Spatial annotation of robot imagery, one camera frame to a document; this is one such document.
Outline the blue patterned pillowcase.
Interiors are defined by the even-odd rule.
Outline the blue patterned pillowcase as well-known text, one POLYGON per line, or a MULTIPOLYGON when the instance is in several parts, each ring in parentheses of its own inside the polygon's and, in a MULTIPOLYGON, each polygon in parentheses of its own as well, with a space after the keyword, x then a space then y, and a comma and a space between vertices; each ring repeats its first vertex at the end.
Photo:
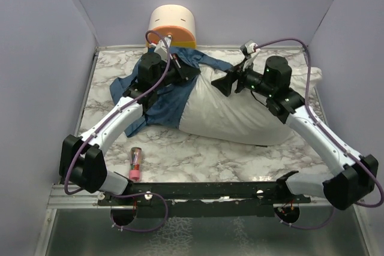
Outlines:
MULTIPOLYGON (((171 47, 171 53, 185 62, 187 65, 198 68, 200 64, 219 71, 226 71, 232 65, 226 61, 215 59, 203 52, 191 48, 171 47)), ((116 78, 110 85, 110 94, 114 104, 117 104, 123 92, 131 85, 138 75, 140 61, 137 61, 130 75, 124 78, 116 78)), ((195 88, 197 77, 184 85, 169 85, 158 91, 158 100, 137 121, 125 129, 125 135, 132 137, 148 125, 162 125, 169 128, 178 128, 188 98, 195 88)))

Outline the white pillow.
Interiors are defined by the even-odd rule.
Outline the white pillow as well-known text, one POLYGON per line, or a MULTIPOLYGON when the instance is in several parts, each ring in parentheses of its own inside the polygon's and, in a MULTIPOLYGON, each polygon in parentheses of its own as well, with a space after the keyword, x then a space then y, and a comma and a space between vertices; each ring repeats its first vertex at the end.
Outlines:
POLYGON ((259 146, 279 145, 294 135, 264 106, 265 97, 247 89, 225 97, 211 85, 224 75, 223 71, 200 66, 200 75, 182 112, 180 131, 259 146))

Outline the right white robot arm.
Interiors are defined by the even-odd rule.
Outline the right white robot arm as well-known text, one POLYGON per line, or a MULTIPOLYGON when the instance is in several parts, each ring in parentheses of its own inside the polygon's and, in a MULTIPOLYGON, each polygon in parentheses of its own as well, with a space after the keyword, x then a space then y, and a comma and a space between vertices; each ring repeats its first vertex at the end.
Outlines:
POLYGON ((378 161, 372 155, 362 156, 345 144, 327 127, 304 98, 292 88, 292 69, 282 56, 270 56, 263 73, 240 64, 226 71, 211 84, 223 95, 239 93, 243 89, 266 98, 266 107, 279 121, 297 132, 320 156, 329 174, 304 174, 292 171, 278 179, 275 195, 283 202, 297 195, 327 199, 336 209, 346 210, 374 189, 378 161))

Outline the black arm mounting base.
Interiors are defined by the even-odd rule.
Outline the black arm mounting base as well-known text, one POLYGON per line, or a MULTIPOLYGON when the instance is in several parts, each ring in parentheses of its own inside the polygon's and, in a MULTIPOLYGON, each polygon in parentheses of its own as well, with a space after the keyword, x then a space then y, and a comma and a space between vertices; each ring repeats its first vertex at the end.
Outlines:
POLYGON ((98 201, 113 210, 135 210, 139 218, 273 217, 274 207, 307 204, 310 198, 289 192, 284 182, 169 182, 128 184, 122 196, 98 201))

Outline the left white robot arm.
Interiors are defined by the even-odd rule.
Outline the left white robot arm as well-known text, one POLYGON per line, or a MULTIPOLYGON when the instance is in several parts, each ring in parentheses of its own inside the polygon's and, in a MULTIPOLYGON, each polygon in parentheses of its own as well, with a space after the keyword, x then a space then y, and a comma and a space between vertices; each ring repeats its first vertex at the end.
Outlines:
POLYGON ((173 53, 163 60, 158 53, 147 52, 135 67, 136 75, 122 97, 108 114, 80 136, 68 135, 61 150, 59 174, 64 179, 64 191, 101 191, 112 194, 121 205, 131 201, 129 178, 107 169, 104 156, 115 140, 138 121, 158 100, 158 90, 168 85, 182 86, 199 75, 198 66, 191 66, 173 53))

